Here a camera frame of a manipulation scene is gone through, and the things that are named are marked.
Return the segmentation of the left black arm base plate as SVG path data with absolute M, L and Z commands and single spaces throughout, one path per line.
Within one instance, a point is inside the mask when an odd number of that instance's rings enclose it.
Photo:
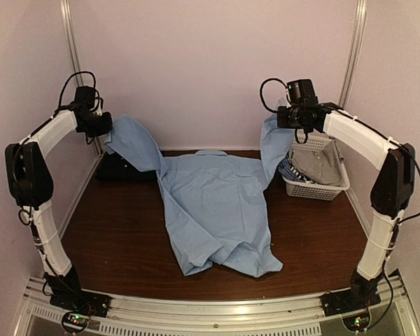
M 79 294 L 66 288 L 52 288 L 50 304 L 88 316 L 107 317 L 111 297 L 81 290 Z

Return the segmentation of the light blue long sleeve shirt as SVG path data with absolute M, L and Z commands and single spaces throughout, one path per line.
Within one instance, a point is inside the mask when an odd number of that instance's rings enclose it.
M 250 277 L 282 269 L 271 250 L 264 192 L 293 142 L 271 115 L 263 122 L 258 159 L 200 150 L 163 155 L 148 130 L 123 115 L 104 145 L 140 172 L 154 172 L 164 221 L 182 273 L 222 265 Z

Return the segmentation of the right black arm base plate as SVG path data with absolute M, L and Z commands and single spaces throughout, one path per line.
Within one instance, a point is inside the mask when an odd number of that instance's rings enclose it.
M 367 307 L 379 304 L 381 298 L 378 293 L 373 293 L 367 299 L 359 299 L 349 288 L 336 292 L 327 291 L 322 294 L 320 301 L 325 316 L 334 316 L 364 310 Z

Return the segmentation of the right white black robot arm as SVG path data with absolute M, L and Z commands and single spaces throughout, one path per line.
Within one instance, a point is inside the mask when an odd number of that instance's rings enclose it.
M 384 136 L 333 103 L 313 106 L 280 106 L 281 128 L 314 130 L 337 139 L 368 160 L 378 176 L 370 192 L 372 226 L 360 262 L 345 293 L 349 308 L 361 308 L 374 294 L 384 276 L 384 264 L 395 246 L 399 225 L 415 185 L 415 150 Z

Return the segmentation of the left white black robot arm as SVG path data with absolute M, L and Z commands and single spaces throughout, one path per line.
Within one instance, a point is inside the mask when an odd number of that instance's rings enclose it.
M 54 182 L 46 157 L 73 131 L 93 139 L 112 129 L 109 112 L 98 113 L 84 104 L 63 106 L 27 137 L 7 145 L 4 151 L 8 189 L 19 207 L 19 221 L 31 230 L 53 294 L 72 311 L 84 308 L 87 297 L 53 218 Z

